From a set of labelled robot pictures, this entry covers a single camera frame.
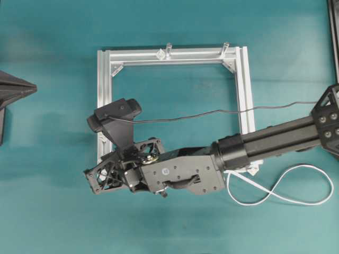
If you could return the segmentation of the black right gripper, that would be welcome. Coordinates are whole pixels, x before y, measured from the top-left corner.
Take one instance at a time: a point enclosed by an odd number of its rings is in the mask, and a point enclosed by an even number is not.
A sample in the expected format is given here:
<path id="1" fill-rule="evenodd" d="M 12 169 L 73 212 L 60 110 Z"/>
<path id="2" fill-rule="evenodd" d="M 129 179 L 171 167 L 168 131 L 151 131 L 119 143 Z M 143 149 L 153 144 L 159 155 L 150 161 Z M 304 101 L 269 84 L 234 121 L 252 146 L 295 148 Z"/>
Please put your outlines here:
<path id="1" fill-rule="evenodd" d="M 123 152 L 112 151 L 101 162 L 84 171 L 95 194 L 130 188 L 132 192 L 150 192 L 166 196 L 166 189 L 186 189 L 205 195 L 225 188 L 225 178 L 218 159 L 217 144 L 164 151 L 160 139 L 134 144 Z"/>

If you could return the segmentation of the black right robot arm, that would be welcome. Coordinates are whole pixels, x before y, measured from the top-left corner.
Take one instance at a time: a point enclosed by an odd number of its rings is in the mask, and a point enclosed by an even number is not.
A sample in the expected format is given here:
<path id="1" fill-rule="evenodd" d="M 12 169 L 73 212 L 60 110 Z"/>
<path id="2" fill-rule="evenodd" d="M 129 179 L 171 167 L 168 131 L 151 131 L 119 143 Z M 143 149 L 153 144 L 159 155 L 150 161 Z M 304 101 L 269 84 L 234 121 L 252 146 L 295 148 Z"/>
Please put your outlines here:
<path id="1" fill-rule="evenodd" d="M 84 175 L 95 194 L 121 189 L 166 195 L 166 189 L 187 189 L 196 195 L 225 187 L 224 173 L 290 151 L 315 146 L 338 154 L 338 85 L 332 85 L 311 114 L 248 134 L 220 139 L 207 147 L 165 152 L 160 139 L 134 142 L 134 118 L 141 107 L 134 99 L 120 99 L 95 110 L 87 122 L 115 144 Z"/>

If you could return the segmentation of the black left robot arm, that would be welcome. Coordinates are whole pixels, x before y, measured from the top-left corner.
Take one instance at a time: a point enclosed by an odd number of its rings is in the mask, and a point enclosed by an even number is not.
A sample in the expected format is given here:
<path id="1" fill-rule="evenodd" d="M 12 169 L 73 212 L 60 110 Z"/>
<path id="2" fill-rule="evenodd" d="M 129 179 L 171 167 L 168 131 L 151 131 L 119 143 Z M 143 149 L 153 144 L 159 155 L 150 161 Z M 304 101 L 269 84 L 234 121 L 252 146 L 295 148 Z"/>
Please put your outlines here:
<path id="1" fill-rule="evenodd" d="M 1 145 L 3 144 L 6 107 L 37 90 L 37 85 L 1 71 Z"/>

